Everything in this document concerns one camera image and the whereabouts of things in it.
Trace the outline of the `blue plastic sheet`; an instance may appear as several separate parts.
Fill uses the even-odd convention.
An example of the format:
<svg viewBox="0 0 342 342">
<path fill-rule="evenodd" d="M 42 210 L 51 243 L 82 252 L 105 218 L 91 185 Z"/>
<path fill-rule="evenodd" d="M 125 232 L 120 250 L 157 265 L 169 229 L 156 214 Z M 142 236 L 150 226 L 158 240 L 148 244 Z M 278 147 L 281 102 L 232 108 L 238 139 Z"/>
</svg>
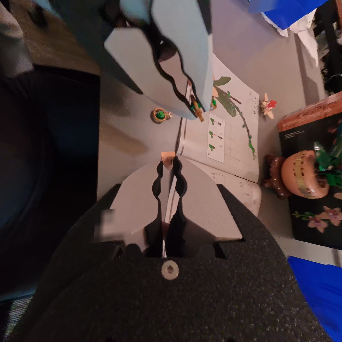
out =
<svg viewBox="0 0 342 342">
<path fill-rule="evenodd" d="M 342 341 L 342 269 L 289 256 L 299 288 L 325 331 Z"/>
</svg>

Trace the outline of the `open instruction booklet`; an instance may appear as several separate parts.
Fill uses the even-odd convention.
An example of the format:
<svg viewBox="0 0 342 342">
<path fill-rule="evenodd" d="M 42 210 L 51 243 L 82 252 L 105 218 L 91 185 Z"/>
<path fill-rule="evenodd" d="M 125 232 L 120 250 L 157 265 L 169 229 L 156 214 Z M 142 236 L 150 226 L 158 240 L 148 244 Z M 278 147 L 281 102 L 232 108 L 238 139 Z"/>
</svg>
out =
<svg viewBox="0 0 342 342">
<path fill-rule="evenodd" d="M 259 94 L 215 55 L 213 78 L 216 107 L 203 113 L 203 122 L 181 119 L 177 155 L 224 185 L 258 216 L 262 197 L 258 185 Z"/>
</svg>

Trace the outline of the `brown brick pot base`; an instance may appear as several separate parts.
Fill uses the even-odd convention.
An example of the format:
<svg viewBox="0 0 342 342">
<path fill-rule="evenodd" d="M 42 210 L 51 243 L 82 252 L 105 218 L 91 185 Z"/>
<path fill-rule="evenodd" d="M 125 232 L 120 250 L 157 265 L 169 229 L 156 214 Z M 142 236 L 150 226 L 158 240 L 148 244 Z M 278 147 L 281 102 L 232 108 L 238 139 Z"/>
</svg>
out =
<svg viewBox="0 0 342 342">
<path fill-rule="evenodd" d="M 267 154 L 264 156 L 264 160 L 268 168 L 269 178 L 264 178 L 261 182 L 261 186 L 274 190 L 278 199 L 287 200 L 292 193 L 284 185 L 281 177 L 281 169 L 285 158 Z"/>
</svg>

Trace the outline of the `blue plastic bin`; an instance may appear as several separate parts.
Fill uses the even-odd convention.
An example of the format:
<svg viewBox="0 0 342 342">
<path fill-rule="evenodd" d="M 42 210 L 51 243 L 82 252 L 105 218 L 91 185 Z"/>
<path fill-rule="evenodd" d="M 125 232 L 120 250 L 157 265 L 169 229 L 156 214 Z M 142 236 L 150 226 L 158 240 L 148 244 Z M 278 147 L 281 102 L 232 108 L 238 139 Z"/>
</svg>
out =
<svg viewBox="0 0 342 342">
<path fill-rule="evenodd" d="M 249 0 L 249 12 L 262 13 L 280 29 L 286 29 L 326 0 Z"/>
</svg>

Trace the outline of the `tan shield-shaped brick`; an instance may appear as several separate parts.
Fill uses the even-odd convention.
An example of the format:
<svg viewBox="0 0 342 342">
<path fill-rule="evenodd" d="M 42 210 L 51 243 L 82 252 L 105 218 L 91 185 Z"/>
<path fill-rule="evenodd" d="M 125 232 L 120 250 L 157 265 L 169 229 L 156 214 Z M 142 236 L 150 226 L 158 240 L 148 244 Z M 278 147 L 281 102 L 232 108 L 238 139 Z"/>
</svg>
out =
<svg viewBox="0 0 342 342">
<path fill-rule="evenodd" d="M 173 168 L 173 161 L 176 157 L 176 152 L 161 152 L 161 161 L 163 166 L 168 171 L 171 171 Z"/>
</svg>

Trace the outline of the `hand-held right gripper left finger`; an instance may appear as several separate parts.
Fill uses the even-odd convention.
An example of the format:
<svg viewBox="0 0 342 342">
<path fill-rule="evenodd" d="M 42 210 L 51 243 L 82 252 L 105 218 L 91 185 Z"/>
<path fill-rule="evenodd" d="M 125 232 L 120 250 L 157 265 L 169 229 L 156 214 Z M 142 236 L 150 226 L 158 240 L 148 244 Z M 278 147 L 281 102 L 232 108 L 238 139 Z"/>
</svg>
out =
<svg viewBox="0 0 342 342">
<path fill-rule="evenodd" d="M 159 159 L 128 176 L 119 187 L 109 212 L 109 241 L 136 244 L 148 257 L 163 255 Z"/>
</svg>

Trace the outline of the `tan brick flower pot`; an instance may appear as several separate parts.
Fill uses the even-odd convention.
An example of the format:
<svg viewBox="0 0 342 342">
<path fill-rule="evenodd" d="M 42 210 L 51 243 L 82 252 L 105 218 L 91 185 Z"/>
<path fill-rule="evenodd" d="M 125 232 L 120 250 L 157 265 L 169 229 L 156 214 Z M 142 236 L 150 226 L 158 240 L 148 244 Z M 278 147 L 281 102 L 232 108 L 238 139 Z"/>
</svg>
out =
<svg viewBox="0 0 342 342">
<path fill-rule="evenodd" d="M 315 164 L 314 151 L 305 150 L 289 156 L 281 168 L 281 178 L 285 187 L 292 194 L 307 199 L 326 197 L 329 185 L 326 179 L 318 180 Z"/>
</svg>

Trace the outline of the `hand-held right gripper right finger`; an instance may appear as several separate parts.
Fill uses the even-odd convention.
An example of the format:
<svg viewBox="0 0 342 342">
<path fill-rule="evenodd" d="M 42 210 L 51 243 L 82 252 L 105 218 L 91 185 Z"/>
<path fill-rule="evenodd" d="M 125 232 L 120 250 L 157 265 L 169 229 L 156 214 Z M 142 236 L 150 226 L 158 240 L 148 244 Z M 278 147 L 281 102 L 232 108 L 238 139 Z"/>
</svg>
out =
<svg viewBox="0 0 342 342">
<path fill-rule="evenodd" d="M 167 257 L 194 257 L 204 245 L 243 239 L 217 184 L 182 156 L 173 159 L 166 209 Z"/>
</svg>

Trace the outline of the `black orchid set box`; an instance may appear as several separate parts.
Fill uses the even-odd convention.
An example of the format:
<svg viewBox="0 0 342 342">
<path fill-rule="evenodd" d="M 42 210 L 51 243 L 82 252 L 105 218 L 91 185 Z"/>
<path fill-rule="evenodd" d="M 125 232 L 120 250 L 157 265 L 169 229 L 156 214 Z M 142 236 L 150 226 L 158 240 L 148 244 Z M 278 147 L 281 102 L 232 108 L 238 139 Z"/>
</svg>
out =
<svg viewBox="0 0 342 342">
<path fill-rule="evenodd" d="M 282 157 L 314 151 L 318 180 L 329 192 L 321 199 L 292 194 L 289 208 L 296 240 L 341 250 L 341 102 L 338 92 L 285 116 L 278 123 Z"/>
</svg>

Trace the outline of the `tan brick flower red centre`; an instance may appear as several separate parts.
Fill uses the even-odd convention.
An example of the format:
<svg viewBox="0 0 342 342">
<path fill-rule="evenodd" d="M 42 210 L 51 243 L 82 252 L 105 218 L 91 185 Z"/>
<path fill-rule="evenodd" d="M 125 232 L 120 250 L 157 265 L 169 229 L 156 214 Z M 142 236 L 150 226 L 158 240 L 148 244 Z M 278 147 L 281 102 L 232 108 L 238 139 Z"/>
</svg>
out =
<svg viewBox="0 0 342 342">
<path fill-rule="evenodd" d="M 277 101 L 270 100 L 268 98 L 267 93 L 264 94 L 264 98 L 260 104 L 260 108 L 262 110 L 262 114 L 264 117 L 268 117 L 270 119 L 274 119 L 273 109 L 276 108 Z"/>
</svg>

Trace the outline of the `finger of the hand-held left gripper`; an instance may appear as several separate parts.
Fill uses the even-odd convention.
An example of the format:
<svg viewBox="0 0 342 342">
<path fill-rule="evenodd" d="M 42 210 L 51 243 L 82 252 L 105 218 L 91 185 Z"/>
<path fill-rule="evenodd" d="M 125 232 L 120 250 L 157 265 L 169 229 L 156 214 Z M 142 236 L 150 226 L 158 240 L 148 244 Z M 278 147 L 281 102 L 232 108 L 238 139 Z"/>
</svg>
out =
<svg viewBox="0 0 342 342">
<path fill-rule="evenodd" d="M 196 99 L 209 111 L 213 90 L 211 1 L 154 0 L 151 16 L 162 36 L 177 48 Z"/>
<path fill-rule="evenodd" d="M 161 68 L 141 29 L 115 28 L 104 46 L 148 99 L 182 118 L 197 118 L 189 101 L 178 91 L 173 77 Z"/>
</svg>

